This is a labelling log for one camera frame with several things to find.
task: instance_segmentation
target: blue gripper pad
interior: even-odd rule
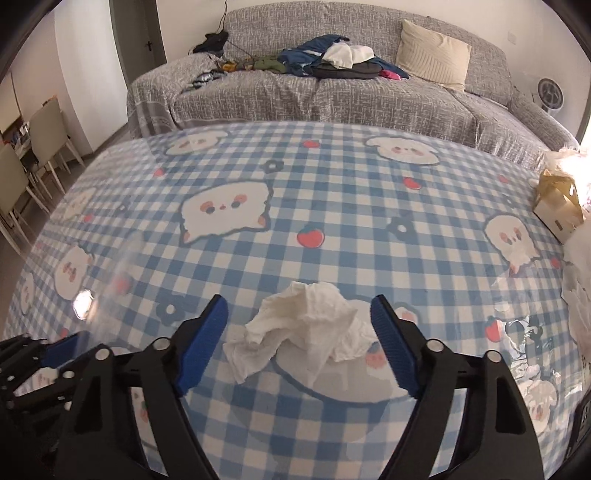
[[[418,398],[421,387],[417,379],[417,360],[410,351],[399,327],[379,297],[371,301],[371,323],[386,354],[400,388],[413,398]]]
[[[42,367],[57,368],[72,360],[78,347],[88,342],[88,332],[78,332],[56,343],[47,346],[45,356],[41,360]]]
[[[216,349],[222,332],[228,323],[228,303],[223,297],[213,305],[209,314],[201,318],[201,328],[195,334],[189,348],[180,358],[177,381],[177,392],[184,396],[189,389],[201,381],[203,372],[209,363],[209,359]]]

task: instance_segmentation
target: gray sofa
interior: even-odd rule
[[[228,59],[278,53],[323,34],[368,45],[395,63],[402,20],[472,46],[466,93],[412,77],[394,81],[316,80],[269,72],[236,72],[181,93],[215,67],[213,56],[194,54],[149,72],[129,88],[129,128],[134,138],[199,125],[242,121],[311,120],[395,128],[451,140],[526,168],[541,167],[543,152],[578,147],[574,137],[514,90],[500,48],[431,17],[372,5],[287,2],[228,12]]]

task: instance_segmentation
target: throw pillow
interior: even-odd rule
[[[463,92],[471,51],[467,43],[403,20],[396,65],[410,75]]]

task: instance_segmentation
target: door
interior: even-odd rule
[[[111,0],[111,20],[127,85],[166,63],[155,0]]]

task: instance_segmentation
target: sofa armrest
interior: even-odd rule
[[[516,89],[509,103],[509,111],[529,128],[548,148],[558,151],[563,147],[579,148],[579,142],[559,122],[538,105],[528,101]]]
[[[172,106],[197,76],[216,68],[215,60],[207,53],[189,55],[145,73],[129,85],[127,117],[131,138],[177,130]]]

